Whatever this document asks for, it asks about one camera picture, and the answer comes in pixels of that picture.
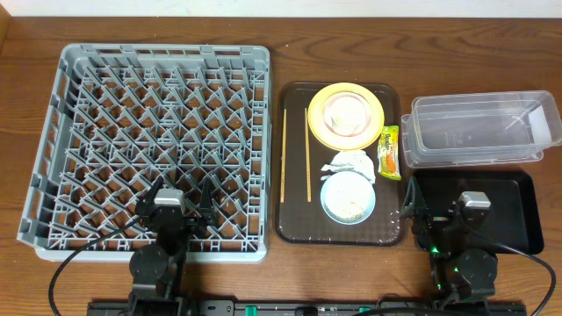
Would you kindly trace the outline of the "green yellow snack wrapper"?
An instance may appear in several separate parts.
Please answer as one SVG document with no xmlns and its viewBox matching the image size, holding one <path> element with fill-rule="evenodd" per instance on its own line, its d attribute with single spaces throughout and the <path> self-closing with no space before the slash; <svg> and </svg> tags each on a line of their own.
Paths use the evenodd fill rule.
<svg viewBox="0 0 562 316">
<path fill-rule="evenodd" d="M 378 172 L 394 181 L 401 180 L 399 136 L 398 126 L 384 126 L 378 140 Z"/>
</svg>

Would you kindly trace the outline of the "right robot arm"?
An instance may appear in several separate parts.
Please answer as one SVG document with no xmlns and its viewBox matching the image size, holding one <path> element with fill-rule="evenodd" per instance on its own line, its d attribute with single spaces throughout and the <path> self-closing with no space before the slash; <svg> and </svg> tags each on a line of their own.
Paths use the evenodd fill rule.
<svg viewBox="0 0 562 316">
<path fill-rule="evenodd" d="M 400 210 L 413 221 L 412 233 L 429 239 L 429 263 L 439 295 L 432 305 L 443 310 L 449 304 L 483 301 L 495 293 L 497 257 L 468 245 L 467 235 L 482 224 L 491 202 L 480 191 L 464 191 L 448 211 L 439 214 L 427 206 L 417 179 L 412 176 Z"/>
</svg>

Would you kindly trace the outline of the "leftover rice pile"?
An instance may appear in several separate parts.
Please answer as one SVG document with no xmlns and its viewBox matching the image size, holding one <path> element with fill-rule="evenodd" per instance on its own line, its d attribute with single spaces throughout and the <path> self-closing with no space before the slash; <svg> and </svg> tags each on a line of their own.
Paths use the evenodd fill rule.
<svg viewBox="0 0 562 316">
<path fill-rule="evenodd" d="M 342 222 L 357 221 L 371 209 L 372 187 L 364 179 L 336 179 L 326 182 L 325 205 Z"/>
</svg>

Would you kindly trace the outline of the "white tissue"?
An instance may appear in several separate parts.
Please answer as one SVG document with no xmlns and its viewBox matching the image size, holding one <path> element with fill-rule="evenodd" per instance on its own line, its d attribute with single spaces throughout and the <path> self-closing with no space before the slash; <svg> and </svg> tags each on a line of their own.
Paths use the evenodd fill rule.
<svg viewBox="0 0 562 316">
<path fill-rule="evenodd" d="M 351 171 L 365 177 L 371 184 L 376 182 L 374 162 L 361 149 L 339 152 L 330 163 L 321 167 L 321 171 L 331 174 Z"/>
</svg>

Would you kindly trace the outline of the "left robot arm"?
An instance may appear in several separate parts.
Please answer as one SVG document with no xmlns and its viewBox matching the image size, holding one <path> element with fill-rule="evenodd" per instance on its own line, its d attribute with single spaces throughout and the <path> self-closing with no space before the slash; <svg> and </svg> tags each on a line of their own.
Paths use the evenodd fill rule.
<svg viewBox="0 0 562 316">
<path fill-rule="evenodd" d="M 181 281 L 190 240 L 205 237 L 207 228 L 218 224 L 210 185 L 205 180 L 196 217 L 186 215 L 184 193 L 165 189 L 161 177 L 136 204 L 136 215 L 156 241 L 135 250 L 129 262 L 133 289 L 127 315 L 199 314 L 198 302 L 181 291 Z"/>
</svg>

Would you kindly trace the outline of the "light blue bowl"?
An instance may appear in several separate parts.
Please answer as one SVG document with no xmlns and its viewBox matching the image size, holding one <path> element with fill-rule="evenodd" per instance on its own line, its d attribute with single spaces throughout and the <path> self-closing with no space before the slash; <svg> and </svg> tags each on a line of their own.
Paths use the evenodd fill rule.
<svg viewBox="0 0 562 316">
<path fill-rule="evenodd" d="M 373 185 L 353 171 L 330 176 L 321 187 L 320 199 L 322 209 L 333 221 L 349 226 L 365 221 L 376 204 Z"/>
</svg>

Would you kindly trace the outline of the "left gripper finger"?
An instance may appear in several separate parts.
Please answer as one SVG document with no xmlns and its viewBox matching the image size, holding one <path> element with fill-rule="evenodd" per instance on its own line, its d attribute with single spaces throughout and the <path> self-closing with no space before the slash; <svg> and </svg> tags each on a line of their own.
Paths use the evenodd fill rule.
<svg viewBox="0 0 562 316">
<path fill-rule="evenodd" d="M 199 202 L 199 213 L 207 225 L 217 225 L 218 215 L 213 207 L 211 184 L 212 181 L 210 178 L 205 179 Z"/>
<path fill-rule="evenodd" d="M 158 206 L 155 204 L 155 198 L 159 189 L 163 186 L 163 178 L 159 176 L 154 185 L 140 197 L 135 206 L 136 215 L 151 215 Z"/>
</svg>

